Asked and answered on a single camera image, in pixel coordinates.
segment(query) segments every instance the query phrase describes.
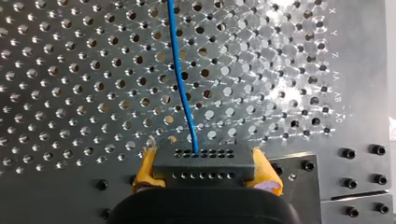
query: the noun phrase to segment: perforated metal plate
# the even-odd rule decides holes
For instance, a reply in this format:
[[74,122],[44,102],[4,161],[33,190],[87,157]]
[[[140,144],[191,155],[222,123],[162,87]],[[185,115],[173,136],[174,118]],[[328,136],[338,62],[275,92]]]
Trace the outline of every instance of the perforated metal plate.
[[[368,151],[388,145],[382,1],[177,1],[175,11],[201,148],[312,151],[322,200],[389,188],[371,182],[389,176],[388,154]],[[64,192],[93,221],[129,194],[125,176],[151,135],[188,144],[166,17],[164,1],[2,1],[2,211]],[[345,177],[358,187],[342,187]],[[112,180],[104,196],[97,178]],[[51,213],[37,222],[60,219],[53,206],[31,209]],[[11,214],[0,220],[27,218]]]

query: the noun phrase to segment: silver metal surface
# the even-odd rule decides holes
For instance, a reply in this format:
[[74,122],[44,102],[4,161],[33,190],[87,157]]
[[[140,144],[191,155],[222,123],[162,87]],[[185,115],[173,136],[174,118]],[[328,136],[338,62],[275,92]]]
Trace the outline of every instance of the silver metal surface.
[[[304,169],[307,162],[312,162],[313,169]],[[281,197],[294,206],[302,223],[322,223],[316,156],[299,153],[271,160],[271,163],[282,171],[280,178],[284,184],[284,193]]]
[[[388,206],[389,211],[382,214],[376,210],[379,203]],[[348,198],[336,202],[322,203],[323,224],[333,223],[393,223],[392,195],[381,194],[359,198]],[[357,217],[346,214],[348,207],[359,211]]]
[[[390,176],[388,153],[368,151],[389,140],[383,1],[176,4],[201,148],[311,151],[322,201],[389,189],[372,183]],[[165,1],[1,1],[0,222],[98,221],[130,193],[151,135],[190,145],[166,17]],[[96,178],[110,188],[97,192]],[[65,199],[79,209],[57,217]]]

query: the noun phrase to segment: hole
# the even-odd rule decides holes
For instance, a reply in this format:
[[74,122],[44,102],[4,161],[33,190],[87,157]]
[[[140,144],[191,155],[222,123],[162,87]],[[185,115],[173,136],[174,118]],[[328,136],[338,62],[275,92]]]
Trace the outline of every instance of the hole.
[[47,54],[51,54],[54,51],[54,47],[51,44],[44,46],[44,52]]
[[306,89],[300,89],[300,94],[301,95],[306,95]]
[[15,10],[15,11],[21,12],[21,11],[23,11],[24,9],[25,9],[25,6],[24,6],[23,3],[17,2],[17,3],[14,4],[14,10]]
[[228,52],[228,46],[223,45],[223,46],[220,47],[219,53],[225,54],[227,52]]
[[254,133],[257,132],[257,127],[254,126],[254,125],[252,125],[252,126],[248,127],[247,131],[248,131],[250,134],[254,134]]
[[57,77],[59,75],[59,69],[56,66],[51,66],[49,68],[49,74],[53,77]]
[[234,179],[235,178],[235,174],[234,173],[228,173],[227,174],[227,178],[228,179]]
[[87,53],[86,52],[84,52],[84,51],[82,51],[82,52],[80,52],[79,54],[78,54],[78,57],[81,59],[81,60],[85,60],[85,59],[87,59]]
[[74,49],[76,48],[76,44],[73,43],[73,42],[71,42],[71,41],[68,41],[68,42],[65,44],[65,46],[66,46],[66,49],[67,49],[67,50],[74,50]]
[[102,57],[106,57],[106,56],[108,55],[108,50],[107,50],[107,49],[101,49],[101,50],[100,50],[100,55],[101,55]]
[[377,177],[376,179],[377,179],[377,183],[380,185],[386,185],[388,183],[387,178],[384,177],[383,175]]
[[212,91],[205,90],[204,91],[204,98],[209,99],[210,97],[212,97]]
[[290,107],[297,107],[297,105],[298,105],[298,102],[296,100],[290,100],[289,101],[289,106]]
[[136,19],[136,13],[133,10],[129,10],[126,13],[126,18],[128,18],[128,20],[133,21],[134,19]]
[[312,125],[314,125],[314,126],[318,126],[318,125],[320,124],[320,119],[314,118],[314,119],[312,119],[311,123],[312,123]]
[[237,6],[241,7],[245,4],[245,0],[236,0],[235,3]]
[[177,36],[182,36],[183,35],[183,31],[182,30],[177,30],[176,31],[176,35]]
[[195,107],[196,107],[197,109],[200,109],[200,108],[202,107],[202,103],[201,103],[201,102],[197,103],[197,104],[195,105]]
[[98,61],[91,62],[91,69],[98,70],[100,68],[100,63]]
[[195,41],[194,41],[194,39],[189,39],[189,40],[187,41],[187,43],[188,43],[189,45],[194,45]]
[[142,27],[143,29],[147,29],[149,28],[149,25],[145,21],[143,21],[140,23],[140,27]]
[[315,169],[315,164],[312,161],[304,161],[303,162],[303,168],[308,171],[311,172]]
[[308,63],[314,63],[316,60],[317,60],[317,57],[315,57],[315,56],[309,55],[308,57],[306,57],[306,61]]
[[322,64],[320,67],[319,67],[319,70],[320,71],[326,71],[327,70],[327,66],[326,65],[324,65],[324,64]]
[[152,120],[151,120],[151,119],[145,119],[145,120],[143,121],[143,125],[144,125],[146,128],[151,127],[151,125],[152,125]]
[[170,135],[168,137],[168,140],[169,140],[170,143],[175,143],[177,141],[177,138],[175,136],[173,136],[173,135]]
[[26,35],[28,31],[29,31],[29,27],[28,27],[27,25],[20,25],[20,26],[18,27],[18,32],[19,32],[21,35]]
[[174,11],[175,11],[175,14],[178,14],[180,12],[180,7],[179,6],[175,6]]
[[161,32],[156,32],[156,33],[154,33],[154,34],[152,35],[152,37],[153,37],[154,39],[156,39],[156,40],[160,40],[161,37],[162,37]]
[[208,77],[209,76],[209,70],[203,69],[201,70],[201,77]]
[[61,22],[61,25],[62,25],[62,27],[63,27],[64,29],[69,29],[69,28],[72,27],[73,22],[71,22],[71,21],[68,20],[68,19],[65,19],[65,20],[63,20],[63,21]]
[[158,79],[161,83],[166,83],[168,81],[168,77],[166,75],[161,75]]
[[155,58],[157,59],[157,61],[163,62],[165,61],[165,54],[163,52],[159,52],[156,54]]
[[149,98],[143,98],[143,99],[140,101],[140,104],[141,104],[143,107],[148,106],[148,105],[149,105]]
[[243,30],[247,27],[248,23],[246,21],[238,21],[239,29]]
[[227,149],[226,152],[227,153],[233,153],[233,150],[232,149]]
[[253,114],[256,111],[256,108],[254,108],[254,105],[248,105],[246,111],[248,114]]
[[[304,46],[298,46],[297,47],[297,50],[299,51],[299,52],[304,52]],[[300,69],[300,73],[301,74],[303,74],[303,73],[305,73],[305,68],[299,68]]]
[[89,127],[82,127],[80,130],[81,135],[87,136],[91,133],[91,128]]
[[297,178],[297,175],[295,175],[295,174],[289,175],[289,181],[294,181],[296,178]]
[[319,43],[318,44],[318,49],[325,49],[326,45],[324,43]]
[[151,88],[151,90],[150,90],[150,93],[151,93],[151,94],[155,94],[155,93],[157,93],[157,92],[158,92],[158,89],[155,88],[155,87]]
[[132,149],[134,149],[136,147],[136,143],[134,142],[134,141],[128,141],[126,144],[125,144],[125,148],[127,149],[127,150],[132,150]]
[[143,63],[143,57],[142,56],[135,56],[134,57],[134,62],[137,64]]
[[124,88],[125,85],[126,85],[126,83],[125,83],[125,81],[124,81],[123,79],[119,79],[119,80],[117,80],[117,82],[116,82],[116,86],[117,86],[118,89]]
[[282,168],[281,165],[277,164],[277,163],[273,163],[271,164],[272,167],[274,168],[275,172],[277,175],[283,175],[284,173],[284,169]]
[[176,111],[176,112],[179,112],[180,110],[181,110],[181,105],[176,105],[176,106],[175,106],[175,111]]
[[191,17],[185,17],[184,18],[184,22],[186,22],[186,23],[190,23],[191,21],[192,21]]
[[161,102],[164,105],[167,105],[167,104],[171,103],[171,97],[168,95],[165,95],[165,96],[161,97]]
[[187,72],[182,72],[181,78],[183,78],[183,80],[187,80],[189,78],[189,74]]
[[295,1],[295,2],[293,3],[293,5],[294,5],[296,8],[299,8],[299,7],[301,6],[301,3],[298,2],[298,1]]
[[250,86],[250,85],[246,85],[244,90],[245,90],[246,93],[250,93],[250,92],[253,92],[253,87]]
[[[106,76],[107,78],[109,78],[109,77],[111,77],[111,72],[110,71],[106,71],[106,73],[107,74],[110,74],[110,76]],[[131,75],[133,75],[134,74],[134,69],[132,69],[132,68],[127,68],[127,69],[125,69],[125,75],[126,76],[131,76]]]
[[380,203],[379,206],[377,206],[377,207],[378,207],[378,211],[381,214],[387,214],[389,212],[389,207],[386,206],[385,204]]
[[273,5],[272,5],[272,9],[273,9],[274,11],[278,11],[278,10],[279,10],[279,6],[278,6],[277,4],[273,4]]
[[377,155],[383,156],[383,155],[385,155],[387,150],[381,146],[374,146],[373,152]]
[[125,161],[126,155],[123,153],[120,153],[120,155],[117,157],[117,159],[119,159],[119,161]]
[[181,174],[181,178],[187,179],[187,178],[189,178],[189,174],[188,173],[182,173]]
[[218,174],[218,179],[224,179],[227,175],[224,173],[219,173]]
[[108,105],[105,105],[103,103],[99,104],[98,111],[101,113],[106,113],[108,111]]
[[102,35],[104,32],[105,32],[105,30],[104,30],[101,26],[99,26],[98,28],[96,28],[96,33],[97,33],[97,34]]
[[128,109],[130,105],[131,104],[129,103],[129,101],[123,100],[120,102],[119,107],[124,110],[124,109]]
[[314,38],[315,38],[314,34],[307,33],[307,34],[305,35],[305,40],[306,40],[306,41],[311,41],[311,40],[313,40]]
[[198,178],[198,174],[196,174],[196,173],[191,173],[190,174],[190,178],[191,179],[196,179],[196,178]]
[[53,158],[52,153],[50,153],[50,152],[44,153],[44,156],[43,156],[44,161],[51,161],[52,158]]
[[199,174],[199,177],[200,177],[201,179],[206,179],[206,178],[207,178],[207,174],[206,174],[206,173],[200,173],[200,174]]
[[116,36],[111,35],[111,36],[108,38],[108,44],[110,44],[110,45],[117,45],[118,43],[119,43],[119,39],[118,39]]
[[113,59],[113,61],[111,61],[111,63],[113,64],[113,67],[120,67],[122,65],[122,60],[119,58],[115,58]]
[[111,15],[110,13],[107,13],[107,14],[105,15],[105,20],[106,20],[107,22],[113,22],[115,19],[116,19],[116,17],[113,16],[113,15]]
[[124,121],[122,123],[122,128],[123,128],[123,130],[130,130],[132,128],[132,122],[131,121]]
[[207,55],[207,51],[205,48],[198,49],[198,54],[205,57]]
[[207,15],[206,15],[206,18],[207,18],[209,21],[213,20],[213,14],[212,14],[212,13],[207,14]]
[[349,189],[355,189],[358,186],[358,182],[353,179],[348,179],[345,183],[346,187]]
[[215,106],[216,106],[216,107],[221,107],[221,106],[222,106],[222,101],[221,101],[221,100],[217,100],[217,101],[215,102]]
[[350,217],[358,217],[359,216],[359,210],[354,208],[354,207],[348,207],[346,209],[346,213],[350,216]]
[[105,89],[105,84],[103,82],[96,82],[95,83],[95,90],[96,91],[103,91]]
[[318,28],[323,27],[323,25],[324,25],[323,21],[318,21],[317,22],[317,27]]
[[192,4],[192,8],[194,9],[194,11],[201,11],[202,4],[200,2],[195,2]]
[[148,13],[151,17],[157,17],[158,16],[158,9],[156,7],[152,7],[151,9],[148,10]]
[[76,63],[72,63],[69,66],[69,70],[71,73],[77,73],[79,71],[79,65]]
[[80,105],[80,106],[77,108],[77,113],[78,113],[79,115],[81,115],[81,116],[86,115],[87,112],[88,112],[88,109],[87,109],[87,107],[84,106],[84,105]]
[[173,118],[172,116],[168,115],[168,116],[166,116],[166,117],[163,119],[163,122],[164,122],[166,125],[170,125],[170,124],[172,124],[172,123],[174,122],[174,118]]
[[87,40],[87,46],[88,48],[95,48],[97,46],[97,41],[90,38]]
[[74,94],[77,94],[77,95],[82,94],[83,90],[84,90],[84,89],[82,88],[81,85],[76,85],[76,86],[74,86],[74,88],[73,88]]
[[307,110],[303,110],[303,111],[301,111],[301,114],[303,115],[303,116],[308,116],[308,111]]
[[50,25],[47,22],[43,21],[40,23],[40,30],[42,32],[47,32],[49,29],[50,29]]
[[233,89],[231,89],[231,87],[226,87],[224,88],[223,93],[225,96],[231,96],[233,94]]
[[86,25],[86,26],[90,26],[93,24],[93,18],[88,17],[88,16],[84,17],[84,19],[82,19],[82,21],[83,21],[84,25]]
[[197,28],[195,28],[195,32],[197,33],[197,34],[203,34],[204,33],[204,31],[205,31],[205,29],[204,29],[204,27],[201,27],[201,26],[198,26]]
[[309,132],[309,130],[305,130],[303,131],[303,135],[308,137],[309,135],[311,135],[311,132]]
[[311,98],[311,100],[309,100],[309,104],[311,105],[318,105],[319,104],[319,98],[314,96]]
[[201,155],[201,158],[207,158],[207,155],[206,154],[202,154]]
[[225,31],[225,24],[224,23],[219,23],[216,28],[218,28],[219,31]]
[[318,83],[318,78],[312,76],[312,77],[310,77],[310,78],[308,79],[308,83],[309,83],[309,84],[316,84],[316,83]]
[[227,109],[225,110],[225,114],[226,114],[228,117],[231,117],[231,116],[233,116],[233,115],[235,114],[235,110],[234,110],[233,108],[227,108]]
[[140,35],[131,35],[130,38],[133,42],[136,43],[140,40]]
[[8,30],[3,27],[0,27],[0,38],[4,38],[8,34]]
[[224,150],[223,149],[219,149],[218,153],[224,153]]
[[86,147],[86,148],[84,149],[84,154],[85,154],[86,156],[91,156],[91,155],[93,154],[93,148],[92,148],[92,147]]
[[186,53],[186,51],[180,50],[180,51],[178,52],[178,57],[180,58],[180,60],[185,61],[186,58],[187,58],[187,53]]
[[213,112],[213,110],[208,110],[205,112],[206,119],[213,119],[213,117],[215,117],[215,112]]
[[52,89],[52,95],[55,97],[60,97],[62,95],[62,89],[59,87],[55,87]]
[[296,129],[296,128],[300,127],[300,122],[298,120],[293,120],[290,123],[290,127]]
[[329,113],[329,111],[330,111],[330,108],[329,107],[323,107],[322,108],[322,113],[324,113],[324,114],[327,114],[327,113]]
[[304,13],[304,18],[306,18],[307,20],[308,20],[309,18],[311,18],[312,16],[314,16],[314,13],[313,13],[312,11],[307,10],[307,11]]
[[140,86],[144,86],[144,85],[146,85],[146,83],[147,83],[147,80],[146,80],[146,78],[145,77],[141,77],[141,78],[139,78],[138,80],[137,80],[137,84],[139,84]]
[[230,68],[227,66],[223,66],[220,68],[220,72],[222,75],[226,76],[226,75],[230,74]]

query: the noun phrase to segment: aluminum plate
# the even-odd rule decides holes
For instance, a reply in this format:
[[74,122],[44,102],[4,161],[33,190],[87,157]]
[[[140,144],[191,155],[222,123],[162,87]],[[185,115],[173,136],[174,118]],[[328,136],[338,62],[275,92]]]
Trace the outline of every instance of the aluminum plate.
[[[202,148],[311,151],[323,201],[389,189],[372,181],[390,176],[388,153],[368,150],[389,139],[383,1],[180,0],[175,11]],[[130,193],[150,136],[189,144],[166,17],[165,1],[1,1],[2,223],[98,222]],[[53,205],[66,199],[65,214]]]

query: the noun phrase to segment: metal bracket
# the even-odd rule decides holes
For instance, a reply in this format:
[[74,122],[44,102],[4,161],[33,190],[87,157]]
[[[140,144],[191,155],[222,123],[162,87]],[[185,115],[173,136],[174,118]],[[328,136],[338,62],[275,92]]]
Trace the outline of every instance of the metal bracket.
[[294,206],[302,223],[321,223],[317,156],[299,153],[270,162],[283,181],[281,197]]
[[322,203],[323,220],[332,223],[393,223],[392,195],[349,197]]

